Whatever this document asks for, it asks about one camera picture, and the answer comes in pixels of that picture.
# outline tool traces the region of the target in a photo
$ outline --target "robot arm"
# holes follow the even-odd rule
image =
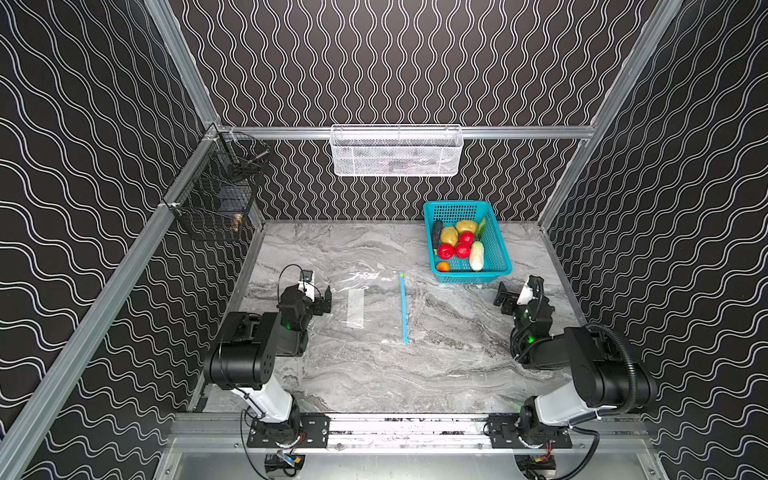
[[[299,285],[289,286],[280,296],[277,313],[227,315],[205,357],[205,379],[243,398],[257,414],[254,428],[280,447],[298,442],[301,412],[272,377],[275,358],[302,356],[313,314],[330,313],[330,303],[330,287],[325,296],[309,298]]]

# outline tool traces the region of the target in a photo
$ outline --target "cucumber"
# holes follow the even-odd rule
[[[435,220],[432,224],[432,252],[437,255],[437,247],[440,247],[440,233],[442,233],[442,220]]]

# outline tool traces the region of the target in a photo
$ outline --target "teal plastic basket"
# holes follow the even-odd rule
[[[435,255],[432,245],[432,225],[435,220],[442,220],[444,227],[456,225],[460,220],[474,220],[480,223],[485,218],[485,229],[480,240],[485,248],[483,270],[475,272],[469,267],[469,259],[453,257],[442,260]],[[424,224],[427,228],[427,244],[429,246],[429,264],[432,272],[440,283],[490,283],[500,276],[512,273],[512,263],[509,261],[507,246],[504,244],[502,231],[498,227],[493,207],[488,202],[468,200],[440,200],[424,204]],[[435,266],[447,261],[451,266],[450,272],[439,272]]]

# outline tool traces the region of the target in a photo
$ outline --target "metal mesh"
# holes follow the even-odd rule
[[[253,188],[249,178],[237,176],[238,166],[231,153],[213,147],[189,183],[184,202],[174,208],[195,240],[233,241],[247,236]]]
[[[339,176],[452,177],[464,139],[458,125],[333,125]]]

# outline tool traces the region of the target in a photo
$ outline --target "black wire basket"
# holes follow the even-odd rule
[[[271,150],[262,142],[253,154],[237,155],[218,144],[208,152],[187,185],[187,196],[173,207],[184,231],[194,240],[230,242],[246,239],[253,229],[248,213],[255,197],[254,178]]]

